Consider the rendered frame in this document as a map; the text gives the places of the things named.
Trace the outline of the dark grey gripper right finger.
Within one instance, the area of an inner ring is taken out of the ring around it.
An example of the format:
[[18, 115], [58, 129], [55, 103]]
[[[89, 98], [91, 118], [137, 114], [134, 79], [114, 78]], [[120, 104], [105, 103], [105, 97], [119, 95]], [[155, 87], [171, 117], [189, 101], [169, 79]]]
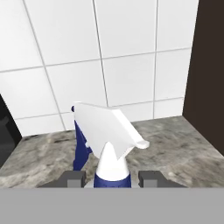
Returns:
[[142, 188], [183, 187], [183, 185], [167, 179], [161, 171], [139, 171], [138, 179], [138, 185]]

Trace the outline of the black appliance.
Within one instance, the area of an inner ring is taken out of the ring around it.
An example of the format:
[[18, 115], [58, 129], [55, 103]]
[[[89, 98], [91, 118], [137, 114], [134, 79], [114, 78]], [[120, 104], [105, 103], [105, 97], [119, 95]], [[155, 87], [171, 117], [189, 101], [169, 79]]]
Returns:
[[18, 146], [22, 135], [0, 95], [0, 168]]

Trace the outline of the dark brown cabinet side panel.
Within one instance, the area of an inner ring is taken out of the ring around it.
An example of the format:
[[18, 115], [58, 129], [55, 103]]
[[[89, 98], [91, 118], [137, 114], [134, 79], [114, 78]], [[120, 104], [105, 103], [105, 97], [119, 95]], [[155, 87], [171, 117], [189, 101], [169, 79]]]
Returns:
[[224, 0], [199, 0], [183, 117], [224, 156]]

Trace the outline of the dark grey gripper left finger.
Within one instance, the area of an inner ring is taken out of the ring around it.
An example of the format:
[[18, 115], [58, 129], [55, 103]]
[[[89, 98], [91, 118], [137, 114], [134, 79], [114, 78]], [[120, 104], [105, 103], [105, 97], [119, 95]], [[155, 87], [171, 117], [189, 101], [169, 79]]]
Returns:
[[86, 185], [85, 171], [64, 171], [58, 179], [43, 184], [42, 187], [83, 188], [85, 185]]

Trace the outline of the blue and white spray bottle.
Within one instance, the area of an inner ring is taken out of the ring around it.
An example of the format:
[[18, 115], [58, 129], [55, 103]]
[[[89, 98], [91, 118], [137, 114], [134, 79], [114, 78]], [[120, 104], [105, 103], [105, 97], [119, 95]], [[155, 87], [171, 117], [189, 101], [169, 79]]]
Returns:
[[147, 149], [150, 143], [118, 108], [76, 101], [72, 111], [76, 135], [73, 169], [80, 171], [93, 153], [99, 159], [93, 187], [131, 188], [125, 157], [134, 148]]

